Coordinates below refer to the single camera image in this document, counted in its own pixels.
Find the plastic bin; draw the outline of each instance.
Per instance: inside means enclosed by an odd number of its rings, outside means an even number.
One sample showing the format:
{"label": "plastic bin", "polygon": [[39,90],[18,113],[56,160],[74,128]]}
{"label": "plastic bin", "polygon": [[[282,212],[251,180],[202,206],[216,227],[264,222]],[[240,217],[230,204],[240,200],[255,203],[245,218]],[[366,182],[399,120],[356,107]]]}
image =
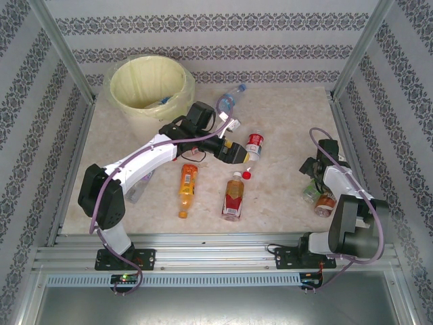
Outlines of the plastic bin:
{"label": "plastic bin", "polygon": [[[140,143],[147,143],[161,128],[187,113],[193,103],[195,80],[181,64],[164,56],[131,56],[106,73],[104,91],[119,107]],[[170,97],[155,108],[150,104]]]}

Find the orange juice bottle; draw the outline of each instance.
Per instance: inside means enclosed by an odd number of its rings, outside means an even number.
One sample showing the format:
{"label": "orange juice bottle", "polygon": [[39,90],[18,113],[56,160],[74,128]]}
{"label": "orange juice bottle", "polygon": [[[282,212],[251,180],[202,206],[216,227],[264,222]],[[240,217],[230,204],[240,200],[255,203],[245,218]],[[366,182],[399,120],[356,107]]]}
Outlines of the orange juice bottle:
{"label": "orange juice bottle", "polygon": [[195,165],[185,164],[182,167],[181,188],[179,190],[181,201],[179,218],[185,219],[188,216],[188,209],[191,207],[194,199],[197,172],[198,167]]}

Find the white robotic arm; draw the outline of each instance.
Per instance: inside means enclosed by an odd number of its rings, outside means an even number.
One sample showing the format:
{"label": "white robotic arm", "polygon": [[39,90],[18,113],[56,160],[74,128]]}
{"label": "white robotic arm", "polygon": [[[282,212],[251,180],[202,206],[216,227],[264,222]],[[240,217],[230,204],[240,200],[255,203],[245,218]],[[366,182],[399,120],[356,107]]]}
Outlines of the white robotic arm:
{"label": "white robotic arm", "polygon": [[336,140],[323,139],[318,145],[339,166],[335,166],[318,149],[317,157],[308,158],[300,172],[307,174],[316,184],[332,192],[337,203],[330,216],[332,224],[329,231],[309,234],[308,251],[319,255],[344,254],[372,258],[378,251],[380,235],[365,200],[374,207],[378,217],[383,219],[388,216],[388,204],[363,190],[353,177],[348,164],[338,160],[339,148]]}
{"label": "white robotic arm", "polygon": [[214,114],[212,107],[196,102],[187,116],[163,126],[159,134],[132,154],[103,168],[94,164],[86,170],[78,203],[92,217],[91,232],[97,223],[106,244],[116,254],[122,255],[131,247],[122,224],[123,196],[139,179],[192,148],[210,152],[224,163],[247,161],[246,149],[222,136],[226,129],[219,129],[218,135],[204,130]]}

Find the bracket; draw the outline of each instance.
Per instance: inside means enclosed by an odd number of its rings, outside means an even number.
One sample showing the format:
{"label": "bracket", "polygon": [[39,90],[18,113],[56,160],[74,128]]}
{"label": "bracket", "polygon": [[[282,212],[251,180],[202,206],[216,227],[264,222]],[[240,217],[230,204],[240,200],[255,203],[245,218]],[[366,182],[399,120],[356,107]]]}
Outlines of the bracket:
{"label": "bracket", "polygon": [[[154,249],[134,249],[129,261],[137,264],[143,271],[153,271],[156,251]],[[134,271],[131,265],[122,262],[106,249],[99,249],[95,261],[96,271]]]}
{"label": "bracket", "polygon": [[318,269],[323,263],[324,269],[335,269],[335,259],[328,259],[325,255],[302,253],[297,246],[275,249],[277,269]]}

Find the metal floor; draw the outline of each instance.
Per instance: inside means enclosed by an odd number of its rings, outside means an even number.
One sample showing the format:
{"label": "metal floor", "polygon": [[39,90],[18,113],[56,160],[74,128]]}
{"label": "metal floor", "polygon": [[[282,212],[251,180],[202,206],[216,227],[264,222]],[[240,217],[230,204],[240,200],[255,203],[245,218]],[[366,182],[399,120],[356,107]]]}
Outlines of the metal floor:
{"label": "metal floor", "polygon": [[40,325],[398,324],[385,277],[350,272],[316,295],[298,287],[46,288]]}

